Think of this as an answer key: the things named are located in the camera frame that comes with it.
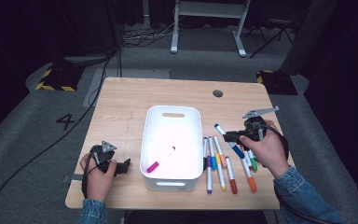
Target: person's right hand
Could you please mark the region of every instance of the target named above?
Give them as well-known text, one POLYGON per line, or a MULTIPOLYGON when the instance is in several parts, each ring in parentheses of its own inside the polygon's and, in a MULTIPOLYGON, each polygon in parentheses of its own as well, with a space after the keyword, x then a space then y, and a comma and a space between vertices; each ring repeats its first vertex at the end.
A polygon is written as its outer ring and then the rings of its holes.
MULTIPOLYGON (((277 130, 271 120, 266 120, 266 123, 277 130)), ((273 131, 267 129, 266 136, 259 142, 246 136, 241 136, 240 141, 254 152, 257 160, 266 166, 275 178, 289 170, 290 165, 286 160, 281 139, 273 131)))

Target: blue marker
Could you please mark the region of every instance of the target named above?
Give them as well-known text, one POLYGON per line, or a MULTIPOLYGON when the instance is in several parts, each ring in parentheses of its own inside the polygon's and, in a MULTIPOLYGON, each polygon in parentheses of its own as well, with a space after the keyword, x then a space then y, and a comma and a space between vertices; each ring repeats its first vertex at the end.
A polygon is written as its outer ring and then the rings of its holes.
MULTIPOLYGON (((222 135, 223 135, 223 134, 226 134, 226 132, 223 131, 223 129, 220 127, 219 124, 215 124, 214 127, 216 128, 216 130, 217 130, 220 134, 222 134, 222 135)), ((237 147, 237 145, 235 145, 235 143, 229 142, 228 144, 231 146, 231 148, 235 151, 235 153, 237 153, 237 155, 238 155, 241 159, 245 158, 245 155, 244 155, 243 152, 240 150, 240 148, 237 147)))
POLYGON ((217 162, 216 162, 216 157, 214 156, 213 140, 211 136, 208 137, 208 141, 209 141, 209 150, 211 154, 212 169, 215 170, 217 168, 217 162))

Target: sleeve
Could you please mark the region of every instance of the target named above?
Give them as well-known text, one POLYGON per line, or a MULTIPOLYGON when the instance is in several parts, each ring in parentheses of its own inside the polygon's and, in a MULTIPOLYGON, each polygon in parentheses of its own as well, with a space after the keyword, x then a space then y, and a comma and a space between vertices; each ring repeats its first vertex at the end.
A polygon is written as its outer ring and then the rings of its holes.
MULTIPOLYGON (((343 223, 340 213, 316 191, 295 167, 277 179, 274 187, 282 199, 304 216, 316 218, 329 223, 343 223)), ((288 223, 309 223, 289 210, 282 208, 288 223)))
POLYGON ((100 201, 85 199, 83 201, 83 210, 77 223, 107 224, 105 204, 100 201))

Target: wooden table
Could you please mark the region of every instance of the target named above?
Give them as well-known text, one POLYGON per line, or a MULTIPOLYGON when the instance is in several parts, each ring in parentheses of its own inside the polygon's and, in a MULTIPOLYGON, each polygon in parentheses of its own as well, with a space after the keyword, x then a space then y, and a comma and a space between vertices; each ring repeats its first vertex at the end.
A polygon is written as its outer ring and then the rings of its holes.
MULTIPOLYGON (((266 89, 257 83, 108 77, 104 81, 79 159, 92 146, 100 145, 102 140, 118 147, 114 157, 117 161, 131 158, 128 173, 115 177, 105 202, 108 208, 279 209, 273 190, 273 176, 269 170, 258 163, 257 172, 253 172, 257 192, 252 192, 240 158, 214 128, 215 123, 219 123, 225 131, 243 130, 242 114, 251 109, 272 107, 266 89), (221 91, 223 96, 215 97, 214 91, 221 91), (190 192, 161 192, 146 188, 139 162, 145 117, 153 105, 182 105, 199 110, 203 136, 216 135, 224 154, 231 158, 238 194, 231 192, 229 184, 226 191, 220 189, 217 171, 213 172, 212 194, 206 192, 206 172, 190 192)), ((281 130, 275 113, 263 118, 274 121, 278 130, 281 130)), ((83 174, 78 164, 75 174, 83 174)), ((229 183, 226 169, 224 174, 229 183)), ((65 203, 70 208, 81 208, 82 201, 81 182, 72 181, 65 203)))

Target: table hole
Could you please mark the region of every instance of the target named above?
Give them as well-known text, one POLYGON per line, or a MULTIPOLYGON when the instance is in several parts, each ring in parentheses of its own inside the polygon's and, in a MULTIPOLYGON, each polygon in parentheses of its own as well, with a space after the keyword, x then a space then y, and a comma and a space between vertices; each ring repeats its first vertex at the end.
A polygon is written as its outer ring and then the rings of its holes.
POLYGON ((220 98, 220 97, 223 96, 223 92, 220 91, 220 90, 215 90, 215 91, 213 91, 213 95, 214 95, 215 97, 220 98))

